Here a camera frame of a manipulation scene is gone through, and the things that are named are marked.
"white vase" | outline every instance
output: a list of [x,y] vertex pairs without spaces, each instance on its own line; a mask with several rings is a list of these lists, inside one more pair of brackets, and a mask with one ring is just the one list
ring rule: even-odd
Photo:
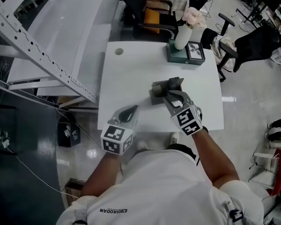
[[175,40],[175,48],[178,50],[182,50],[183,48],[185,48],[186,44],[191,38],[191,35],[192,29],[189,26],[184,24],[182,27],[180,27]]

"black wristband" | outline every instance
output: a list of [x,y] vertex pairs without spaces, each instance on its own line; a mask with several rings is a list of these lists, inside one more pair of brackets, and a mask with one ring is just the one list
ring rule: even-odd
[[208,129],[207,129],[205,126],[203,126],[203,129],[204,129],[207,133],[209,133],[209,132],[208,132]]

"hole in table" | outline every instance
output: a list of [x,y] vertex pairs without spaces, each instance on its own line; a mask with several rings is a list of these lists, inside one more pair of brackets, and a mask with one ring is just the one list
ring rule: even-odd
[[122,48],[117,48],[117,49],[114,51],[114,53],[115,53],[116,55],[122,55],[123,52],[124,52],[124,50],[123,50]]

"orange cushion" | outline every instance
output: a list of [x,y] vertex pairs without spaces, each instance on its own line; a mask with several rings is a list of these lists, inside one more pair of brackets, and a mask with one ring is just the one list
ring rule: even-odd
[[[159,13],[149,8],[146,8],[144,23],[159,24]],[[146,29],[159,34],[159,28],[146,28]]]

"white desk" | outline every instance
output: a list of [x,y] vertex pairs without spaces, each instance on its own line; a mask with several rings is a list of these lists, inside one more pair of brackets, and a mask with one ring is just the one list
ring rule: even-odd
[[[115,50],[122,48],[122,55]],[[204,50],[201,66],[168,63],[166,43],[109,42],[104,61],[99,101],[98,129],[113,113],[125,106],[138,104],[138,132],[176,132],[164,104],[151,105],[149,90],[153,82],[171,77],[184,78],[182,90],[188,93],[203,112],[203,125],[209,130],[224,129],[222,93],[211,50]]]

